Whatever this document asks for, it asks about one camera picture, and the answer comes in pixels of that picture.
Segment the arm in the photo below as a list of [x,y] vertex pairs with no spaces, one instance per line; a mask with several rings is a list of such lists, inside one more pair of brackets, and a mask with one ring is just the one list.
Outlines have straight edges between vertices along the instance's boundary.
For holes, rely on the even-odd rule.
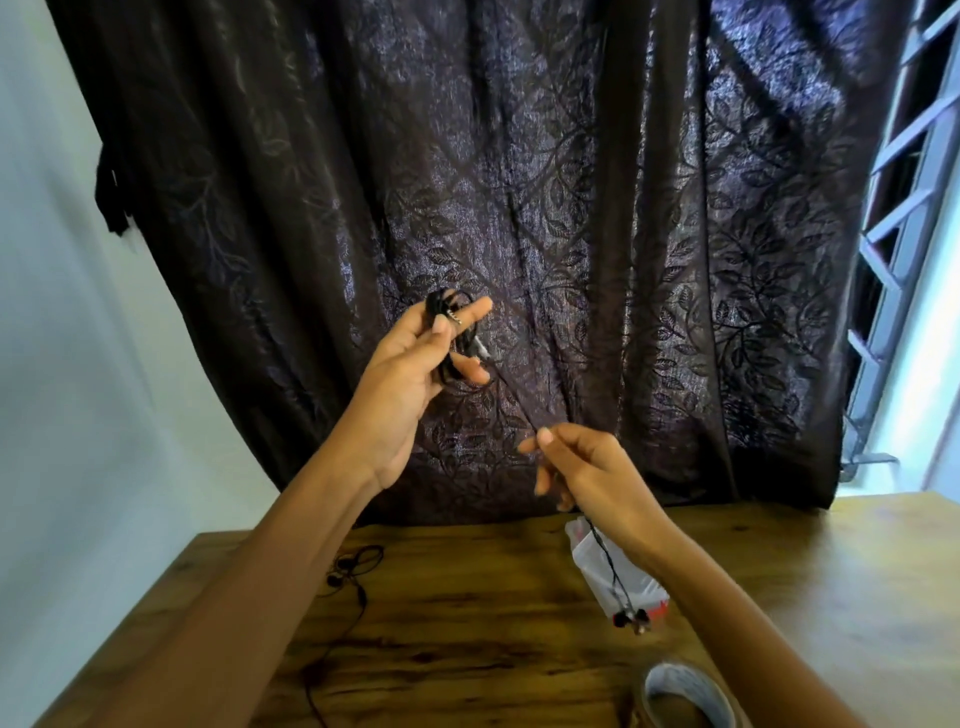
[[[491,306],[484,298],[458,311],[462,326]],[[441,391],[432,372],[457,330],[443,316],[424,329],[421,303],[377,347],[324,445],[94,725],[248,724],[337,549],[371,498],[399,477],[423,410]],[[489,379],[479,361],[453,357],[468,380]]]
[[544,458],[538,495],[553,491],[564,510],[576,502],[661,583],[754,725],[863,727],[759,607],[670,521],[612,435],[557,425],[520,445],[536,449]]

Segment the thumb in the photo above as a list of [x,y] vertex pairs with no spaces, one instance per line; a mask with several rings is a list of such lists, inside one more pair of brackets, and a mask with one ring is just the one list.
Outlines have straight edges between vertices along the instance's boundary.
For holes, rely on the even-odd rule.
[[450,344],[453,343],[455,335],[452,322],[440,314],[434,318],[430,333],[422,336],[407,356],[411,361],[416,362],[418,368],[429,372],[439,367],[446,355],[450,353]]
[[567,483],[594,470],[590,463],[568,448],[563,440],[546,427],[541,427],[537,432],[537,445],[550,464],[564,475]]

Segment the dark curtain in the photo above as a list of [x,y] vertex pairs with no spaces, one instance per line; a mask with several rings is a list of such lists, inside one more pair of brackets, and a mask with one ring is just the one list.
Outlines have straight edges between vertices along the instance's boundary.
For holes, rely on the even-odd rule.
[[[662,502],[829,506],[910,3],[48,2],[101,182],[277,487],[401,309],[454,286],[493,296],[482,338],[529,396],[615,432]],[[365,518],[549,510],[527,427],[500,381],[444,394]]]

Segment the finger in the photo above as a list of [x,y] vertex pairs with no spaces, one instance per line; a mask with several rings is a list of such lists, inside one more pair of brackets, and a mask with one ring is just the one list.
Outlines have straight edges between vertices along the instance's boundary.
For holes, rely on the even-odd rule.
[[551,427],[550,431],[583,459],[601,470],[614,467],[617,455],[623,452],[620,443],[609,432],[574,423],[560,423]]
[[417,343],[417,337],[426,329],[426,302],[421,301],[410,306],[393,327],[380,340],[373,352],[371,364],[393,358],[411,349]]
[[573,495],[567,489],[564,489],[560,501],[557,503],[557,510],[561,513],[569,513],[576,504],[577,501],[573,499]]
[[474,384],[486,384],[490,381],[490,373],[483,368],[480,359],[476,356],[463,356],[461,353],[450,352],[453,366],[464,376],[464,379]]
[[558,508],[565,505],[565,510],[569,510],[576,504],[576,501],[573,499],[573,494],[571,494],[570,489],[566,487],[566,478],[556,471],[553,472],[550,480],[549,495],[557,501]]
[[570,449],[559,437],[556,437],[546,427],[537,432],[537,444],[547,460],[561,473],[567,481],[575,480],[579,475],[594,470],[589,462]]
[[476,324],[480,319],[490,313],[492,309],[493,299],[491,299],[490,296],[484,296],[470,305],[464,306],[459,311],[454,311],[453,315],[460,321],[460,324],[457,326],[457,333],[459,334],[461,331]]
[[544,465],[537,467],[537,483],[534,485],[534,495],[537,497],[545,496],[550,492],[550,484],[553,481],[553,471]]
[[536,452],[539,447],[536,437],[528,437],[516,446],[516,451],[521,455],[529,455],[531,452]]
[[444,315],[437,316],[430,333],[422,336],[404,356],[426,375],[440,366],[450,353],[450,344],[455,335],[453,323]]

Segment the left hand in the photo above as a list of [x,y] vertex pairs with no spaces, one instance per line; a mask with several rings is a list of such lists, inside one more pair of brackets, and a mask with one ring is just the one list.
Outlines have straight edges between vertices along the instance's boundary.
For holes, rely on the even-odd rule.
[[444,389],[434,374],[444,357],[450,354],[466,381],[490,381],[479,359],[451,352],[450,345],[492,308],[493,301],[484,296],[457,311],[459,326],[437,316],[432,330],[426,326],[424,302],[408,308],[377,346],[325,447],[336,449],[352,467],[367,470],[380,490],[392,486],[410,459],[426,405]]

